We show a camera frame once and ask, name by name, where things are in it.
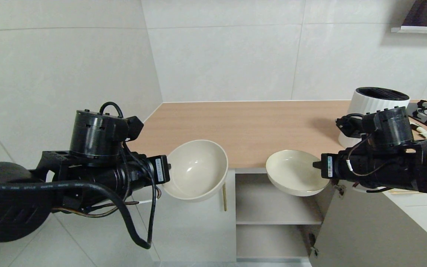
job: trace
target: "barcode label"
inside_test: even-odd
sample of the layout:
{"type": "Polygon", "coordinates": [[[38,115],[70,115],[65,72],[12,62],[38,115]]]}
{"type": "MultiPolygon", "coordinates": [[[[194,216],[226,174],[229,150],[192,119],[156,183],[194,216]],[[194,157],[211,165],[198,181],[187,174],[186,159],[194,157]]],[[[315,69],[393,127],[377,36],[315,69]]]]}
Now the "barcode label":
{"type": "Polygon", "coordinates": [[[327,156],[327,176],[332,177],[332,157],[327,156]]]}
{"type": "Polygon", "coordinates": [[[158,173],[158,181],[164,181],[161,159],[156,159],[156,172],[158,173]]]}

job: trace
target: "wooden countertop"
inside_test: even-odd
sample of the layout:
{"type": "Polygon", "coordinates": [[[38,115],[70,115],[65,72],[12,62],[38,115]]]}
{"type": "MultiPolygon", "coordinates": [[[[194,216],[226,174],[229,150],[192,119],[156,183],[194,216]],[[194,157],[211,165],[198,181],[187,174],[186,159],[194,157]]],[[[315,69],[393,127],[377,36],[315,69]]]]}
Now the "wooden countertop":
{"type": "Polygon", "coordinates": [[[343,149],[337,141],[335,119],[347,114],[349,103],[163,103],[129,148],[148,156],[168,155],[185,142],[208,139],[225,149],[229,168],[264,168],[271,154],[284,149],[302,150],[320,158],[322,153],[343,149]]]}

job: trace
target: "black cable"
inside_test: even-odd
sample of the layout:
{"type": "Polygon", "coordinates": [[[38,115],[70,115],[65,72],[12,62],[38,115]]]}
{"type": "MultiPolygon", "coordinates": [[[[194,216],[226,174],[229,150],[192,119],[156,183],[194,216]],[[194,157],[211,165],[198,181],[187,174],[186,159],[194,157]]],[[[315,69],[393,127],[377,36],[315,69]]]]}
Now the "black cable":
{"type": "MultiPolygon", "coordinates": [[[[126,199],[129,196],[129,193],[130,193],[130,190],[131,190],[131,181],[130,181],[130,178],[129,178],[128,161],[126,160],[126,155],[124,154],[124,150],[123,150],[123,147],[122,147],[121,144],[120,144],[120,147],[121,147],[120,154],[121,154],[121,157],[123,159],[124,171],[125,171],[124,178],[125,178],[126,191],[125,191],[125,194],[123,196],[123,202],[124,202],[124,201],[126,201],[126,199]]],[[[91,207],[86,208],[84,212],[85,213],[90,213],[92,211],[96,211],[96,210],[99,210],[100,208],[105,208],[105,207],[107,207],[107,206],[105,206],[105,205],[91,206],[91,207]]],[[[104,213],[91,214],[93,216],[90,216],[90,218],[103,218],[103,217],[106,217],[108,215],[111,215],[115,211],[117,211],[116,207],[112,208],[111,210],[109,210],[107,212],[104,212],[104,213]]]]}
{"type": "Polygon", "coordinates": [[[152,235],[153,235],[153,226],[154,226],[154,211],[156,210],[156,182],[154,181],[154,176],[152,175],[151,171],[147,169],[142,162],[137,159],[132,152],[129,150],[128,146],[126,145],[126,142],[123,142],[123,147],[127,150],[128,154],[133,158],[134,161],[136,161],[140,166],[141,169],[143,169],[148,177],[151,179],[151,186],[152,186],[152,202],[151,202],[151,213],[149,214],[149,226],[148,226],[148,242],[151,243],[152,235]]]}
{"type": "MultiPolygon", "coordinates": [[[[349,150],[349,154],[347,154],[347,158],[345,159],[345,161],[347,162],[347,165],[350,164],[350,155],[352,154],[352,152],[357,148],[360,147],[363,143],[365,143],[367,140],[369,140],[371,138],[373,134],[369,134],[366,138],[364,138],[362,141],[358,142],[356,145],[354,145],[350,150],[349,150]]],[[[381,168],[383,168],[385,165],[389,164],[390,162],[392,162],[393,159],[389,159],[386,162],[384,162],[382,165],[378,166],[376,169],[374,169],[373,171],[370,171],[366,174],[358,174],[356,172],[354,172],[352,169],[350,170],[351,173],[353,173],[355,176],[369,176],[370,174],[374,174],[376,171],[380,170],[381,168]]]]}
{"type": "Polygon", "coordinates": [[[122,113],[122,109],[120,108],[120,106],[118,106],[117,105],[117,103],[114,103],[114,102],[106,102],[106,103],[104,103],[102,106],[101,106],[101,108],[100,108],[100,113],[103,113],[103,111],[105,111],[105,108],[107,107],[107,106],[109,106],[109,105],[112,105],[112,106],[114,106],[115,107],[115,109],[116,109],[116,111],[118,112],[118,117],[119,118],[122,118],[123,117],[123,113],[122,113]]]}
{"type": "Polygon", "coordinates": [[[113,201],[113,203],[120,210],[126,225],[126,229],[128,230],[128,233],[134,243],[147,250],[151,248],[151,239],[148,238],[148,241],[144,241],[136,232],[136,228],[134,227],[129,210],[123,203],[123,200],[115,192],[102,184],[97,184],[91,181],[56,181],[46,183],[0,184],[0,191],[49,191],[72,188],[88,188],[96,190],[100,194],[113,201]]]}
{"type": "Polygon", "coordinates": [[[367,190],[367,193],[381,193],[381,192],[388,191],[390,189],[391,189],[390,187],[385,187],[385,188],[378,189],[378,190],[367,190]]]}

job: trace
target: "white bowl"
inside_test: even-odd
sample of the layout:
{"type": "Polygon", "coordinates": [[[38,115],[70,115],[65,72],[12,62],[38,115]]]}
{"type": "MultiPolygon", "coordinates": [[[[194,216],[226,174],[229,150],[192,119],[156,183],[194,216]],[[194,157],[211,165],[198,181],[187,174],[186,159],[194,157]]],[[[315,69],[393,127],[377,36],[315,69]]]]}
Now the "white bowl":
{"type": "Polygon", "coordinates": [[[321,170],[312,166],[319,159],[299,150],[283,150],[266,161],[269,180],[281,191],[300,197],[312,196],[329,184],[321,170]]]}
{"type": "Polygon", "coordinates": [[[191,202],[203,201],[225,183],[228,159],[225,150],[209,140],[194,140],[168,155],[171,181],[163,184],[171,196],[191,202]]]}

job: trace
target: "cabinet shelf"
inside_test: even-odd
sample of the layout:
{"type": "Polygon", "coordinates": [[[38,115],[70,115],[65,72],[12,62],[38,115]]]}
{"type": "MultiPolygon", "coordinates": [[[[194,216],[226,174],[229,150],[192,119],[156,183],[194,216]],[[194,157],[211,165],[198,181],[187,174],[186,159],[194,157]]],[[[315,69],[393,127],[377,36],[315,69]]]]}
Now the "cabinet shelf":
{"type": "Polygon", "coordinates": [[[235,182],[237,225],[322,223],[322,214],[314,197],[281,192],[266,174],[237,174],[235,182]]]}
{"type": "Polygon", "coordinates": [[[237,225],[237,260],[308,259],[295,225],[237,225]]]}

